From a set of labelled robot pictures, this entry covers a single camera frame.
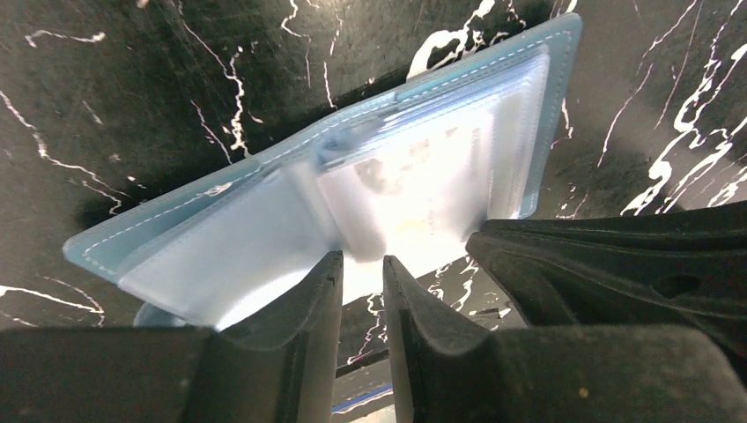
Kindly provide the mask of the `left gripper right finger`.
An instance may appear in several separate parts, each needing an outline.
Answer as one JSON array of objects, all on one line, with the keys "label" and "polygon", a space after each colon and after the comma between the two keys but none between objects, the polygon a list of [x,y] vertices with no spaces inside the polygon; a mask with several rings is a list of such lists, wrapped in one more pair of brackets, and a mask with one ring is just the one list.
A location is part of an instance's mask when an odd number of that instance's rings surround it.
[{"label": "left gripper right finger", "polygon": [[706,335],[672,325],[487,330],[383,260],[400,422],[743,422],[746,390]]}]

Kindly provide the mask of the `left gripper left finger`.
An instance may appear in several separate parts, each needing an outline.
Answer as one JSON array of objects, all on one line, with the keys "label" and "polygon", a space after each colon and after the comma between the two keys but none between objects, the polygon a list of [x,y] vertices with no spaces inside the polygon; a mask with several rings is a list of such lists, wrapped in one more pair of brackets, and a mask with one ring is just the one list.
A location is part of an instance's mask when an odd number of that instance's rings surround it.
[{"label": "left gripper left finger", "polygon": [[47,328],[1,335],[4,422],[328,422],[344,259],[222,331]]}]

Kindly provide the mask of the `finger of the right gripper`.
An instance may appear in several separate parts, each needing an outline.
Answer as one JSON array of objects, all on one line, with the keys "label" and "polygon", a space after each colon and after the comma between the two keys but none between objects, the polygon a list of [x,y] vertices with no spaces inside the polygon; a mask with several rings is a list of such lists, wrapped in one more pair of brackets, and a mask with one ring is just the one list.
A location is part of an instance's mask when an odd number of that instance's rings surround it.
[{"label": "finger of the right gripper", "polygon": [[466,249],[531,326],[688,326],[746,375],[743,202],[633,217],[489,220]]}]

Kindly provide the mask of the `blue card holder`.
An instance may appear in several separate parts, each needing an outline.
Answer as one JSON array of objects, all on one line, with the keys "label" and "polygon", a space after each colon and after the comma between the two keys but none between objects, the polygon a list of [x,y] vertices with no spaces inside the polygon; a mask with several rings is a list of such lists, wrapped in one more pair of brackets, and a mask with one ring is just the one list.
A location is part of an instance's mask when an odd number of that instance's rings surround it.
[{"label": "blue card holder", "polygon": [[185,323],[222,330],[344,254],[343,302],[465,255],[489,219],[530,216],[583,28],[568,12],[337,110],[117,215],[65,258]]}]

